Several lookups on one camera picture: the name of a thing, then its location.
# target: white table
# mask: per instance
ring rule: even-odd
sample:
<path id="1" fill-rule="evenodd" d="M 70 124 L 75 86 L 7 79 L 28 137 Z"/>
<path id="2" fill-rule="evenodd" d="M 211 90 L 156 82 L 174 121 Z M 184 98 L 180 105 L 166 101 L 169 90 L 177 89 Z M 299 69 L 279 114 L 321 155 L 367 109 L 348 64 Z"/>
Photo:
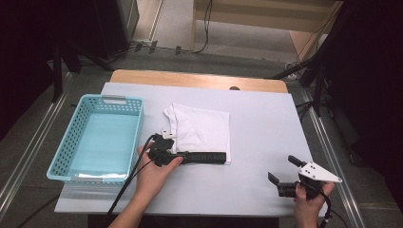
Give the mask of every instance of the white table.
<path id="1" fill-rule="evenodd" d="M 161 128 L 169 129 L 162 110 L 172 103 L 230 113 L 230 165 L 182 165 L 169 177 L 152 201 L 149 215 L 290 217 L 294 202 L 280 198 L 267 179 L 270 171 L 281 181 L 297 180 L 294 155 L 312 160 L 290 94 L 210 88 L 113 84 L 103 94 L 144 98 L 144 126 L 140 143 Z M 66 183 L 55 208 L 60 213 L 104 214 L 120 185 Z M 128 203 L 135 181 L 121 198 L 115 213 Z"/>

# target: person's right hand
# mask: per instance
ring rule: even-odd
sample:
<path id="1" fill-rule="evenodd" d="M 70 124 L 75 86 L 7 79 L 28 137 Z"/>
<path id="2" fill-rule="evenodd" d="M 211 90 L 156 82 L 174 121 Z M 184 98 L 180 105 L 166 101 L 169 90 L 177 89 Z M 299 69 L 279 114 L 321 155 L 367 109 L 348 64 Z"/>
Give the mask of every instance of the person's right hand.
<path id="1" fill-rule="evenodd" d="M 325 182 L 322 187 L 323 193 L 329 197 L 335 186 L 333 182 Z M 317 217 L 325 202 L 325 198 L 319 194 L 314 199 L 307 200 L 305 187 L 299 183 L 296 187 L 296 195 L 297 197 L 294 199 L 296 202 L 294 218 L 297 228 L 317 228 Z"/>

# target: folded shirt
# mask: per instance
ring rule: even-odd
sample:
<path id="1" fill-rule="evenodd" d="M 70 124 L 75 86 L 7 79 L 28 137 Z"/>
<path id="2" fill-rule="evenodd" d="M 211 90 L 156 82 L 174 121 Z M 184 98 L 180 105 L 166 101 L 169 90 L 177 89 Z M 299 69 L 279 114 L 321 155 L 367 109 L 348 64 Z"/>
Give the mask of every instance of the folded shirt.
<path id="1" fill-rule="evenodd" d="M 172 153 L 226 152 L 231 162 L 229 113 L 172 104 L 163 111 L 176 135 Z"/>

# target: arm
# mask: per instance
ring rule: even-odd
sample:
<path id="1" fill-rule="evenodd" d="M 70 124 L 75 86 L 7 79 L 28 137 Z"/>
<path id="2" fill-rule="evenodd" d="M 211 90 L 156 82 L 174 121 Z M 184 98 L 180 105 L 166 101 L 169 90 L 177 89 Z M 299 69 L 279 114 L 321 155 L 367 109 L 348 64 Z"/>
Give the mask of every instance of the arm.
<path id="1" fill-rule="evenodd" d="M 323 193 L 329 196 L 335 186 L 333 182 L 326 182 L 323 185 Z M 307 200 L 305 188 L 300 184 L 297 184 L 296 195 L 297 198 L 294 199 L 296 202 L 294 218 L 297 223 L 297 228 L 317 228 L 317 217 L 325 202 L 325 198 L 318 195 L 314 199 Z"/>
<path id="2" fill-rule="evenodd" d="M 144 153 L 139 168 L 150 162 Z M 138 227 L 145 209 L 152 199 L 163 189 L 169 174 L 182 162 L 182 158 L 174 159 L 169 165 L 158 167 L 153 162 L 148 164 L 137 176 L 137 186 L 133 198 L 122 213 L 115 218 L 109 227 Z"/>

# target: basket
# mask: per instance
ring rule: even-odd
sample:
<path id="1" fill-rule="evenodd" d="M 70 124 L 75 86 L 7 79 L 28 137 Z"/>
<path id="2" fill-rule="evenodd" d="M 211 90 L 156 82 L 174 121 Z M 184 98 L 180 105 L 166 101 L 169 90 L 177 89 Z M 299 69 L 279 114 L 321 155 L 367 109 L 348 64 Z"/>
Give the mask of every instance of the basket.
<path id="1" fill-rule="evenodd" d="M 85 95 L 67 127 L 47 176 L 64 182 L 120 183 L 138 158 L 143 100 Z"/>

